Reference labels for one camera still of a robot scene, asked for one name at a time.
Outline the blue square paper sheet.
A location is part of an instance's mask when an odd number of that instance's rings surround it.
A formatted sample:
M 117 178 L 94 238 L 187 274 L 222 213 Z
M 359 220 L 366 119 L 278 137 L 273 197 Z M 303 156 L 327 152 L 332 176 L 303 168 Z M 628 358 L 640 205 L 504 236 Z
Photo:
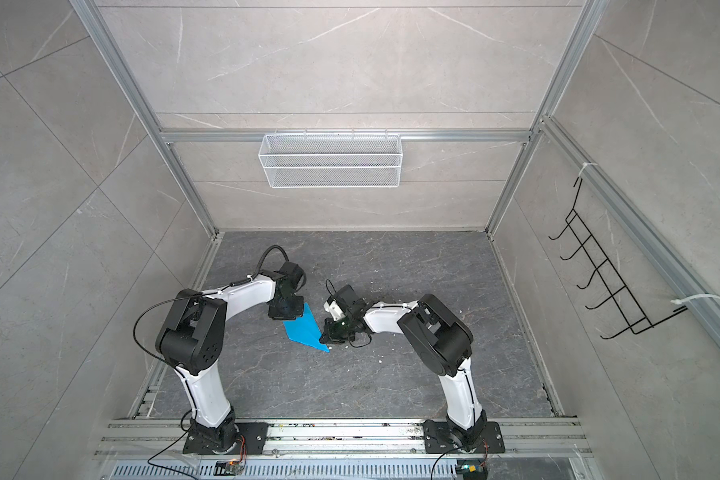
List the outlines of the blue square paper sheet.
M 285 321 L 283 325 L 285 327 L 286 334 L 291 341 L 319 351 L 330 351 L 328 346 L 320 342 L 322 333 L 307 303 L 304 303 L 304 309 L 301 316 L 295 320 Z

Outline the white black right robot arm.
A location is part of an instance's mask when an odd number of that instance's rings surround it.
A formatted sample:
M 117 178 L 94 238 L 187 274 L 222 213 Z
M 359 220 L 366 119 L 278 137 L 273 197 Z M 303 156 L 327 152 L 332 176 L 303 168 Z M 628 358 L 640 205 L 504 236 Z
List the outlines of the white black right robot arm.
M 439 378 L 446 404 L 447 421 L 463 434 L 476 428 L 484 413 L 471 374 L 474 336 L 466 324 L 433 294 L 413 302 L 370 304 L 354 289 L 340 289 L 326 282 L 328 298 L 323 304 L 320 342 L 353 345 L 358 336 L 400 334 L 423 364 Z

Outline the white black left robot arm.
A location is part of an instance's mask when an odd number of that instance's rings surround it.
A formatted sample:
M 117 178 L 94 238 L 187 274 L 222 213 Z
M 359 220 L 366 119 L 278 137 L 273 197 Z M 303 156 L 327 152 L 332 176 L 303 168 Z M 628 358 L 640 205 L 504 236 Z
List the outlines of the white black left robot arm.
M 182 380 L 195 423 L 218 429 L 232 418 L 218 372 L 227 322 L 258 305 L 268 306 L 272 320 L 295 320 L 304 313 L 299 290 L 305 283 L 304 270 L 286 261 L 275 271 L 262 270 L 220 289 L 176 295 L 155 348 Z

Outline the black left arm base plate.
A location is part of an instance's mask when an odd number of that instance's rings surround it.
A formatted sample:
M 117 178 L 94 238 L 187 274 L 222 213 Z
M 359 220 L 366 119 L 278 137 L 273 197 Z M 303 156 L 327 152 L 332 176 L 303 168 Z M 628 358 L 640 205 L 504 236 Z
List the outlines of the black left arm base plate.
M 182 449 L 183 454 L 234 455 L 242 448 L 248 455 L 263 453 L 269 424 L 266 422 L 225 423 L 216 428 L 193 423 Z

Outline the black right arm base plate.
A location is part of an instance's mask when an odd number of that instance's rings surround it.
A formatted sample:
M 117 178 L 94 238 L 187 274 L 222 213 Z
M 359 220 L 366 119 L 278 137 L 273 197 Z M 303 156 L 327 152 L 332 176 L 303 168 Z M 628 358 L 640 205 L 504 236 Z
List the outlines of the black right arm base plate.
M 503 454 L 506 447 L 500 425 L 482 418 L 464 430 L 450 421 L 426 420 L 422 424 L 425 451 L 441 454 L 455 450 L 464 453 Z

